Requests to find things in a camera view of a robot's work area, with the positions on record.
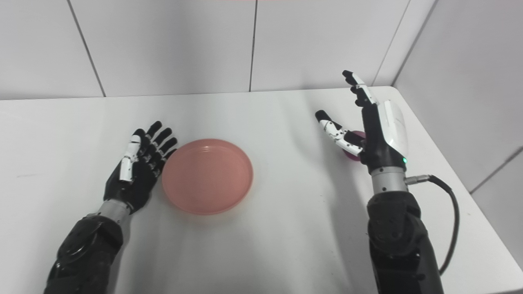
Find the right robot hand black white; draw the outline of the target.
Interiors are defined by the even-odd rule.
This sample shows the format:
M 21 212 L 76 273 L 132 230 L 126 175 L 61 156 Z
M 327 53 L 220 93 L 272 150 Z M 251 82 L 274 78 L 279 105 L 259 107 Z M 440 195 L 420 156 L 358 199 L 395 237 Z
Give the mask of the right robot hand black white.
M 351 71 L 342 72 L 355 104 L 361 108 L 365 136 L 344 129 L 323 110 L 315 113 L 319 125 L 329 138 L 344 151 L 357 156 L 369 173 L 386 167 L 407 171 L 408 139 L 400 108 L 390 99 L 379 102 L 365 82 Z

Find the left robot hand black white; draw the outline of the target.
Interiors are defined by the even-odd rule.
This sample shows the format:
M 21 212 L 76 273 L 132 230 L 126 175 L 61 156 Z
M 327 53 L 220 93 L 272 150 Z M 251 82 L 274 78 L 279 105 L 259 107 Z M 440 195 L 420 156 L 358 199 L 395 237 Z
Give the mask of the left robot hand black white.
M 172 129 L 163 127 L 160 121 L 147 131 L 136 129 L 124 156 L 106 182 L 103 200 L 119 201 L 131 214 L 142 209 L 168 158 L 176 152 L 177 142 Z

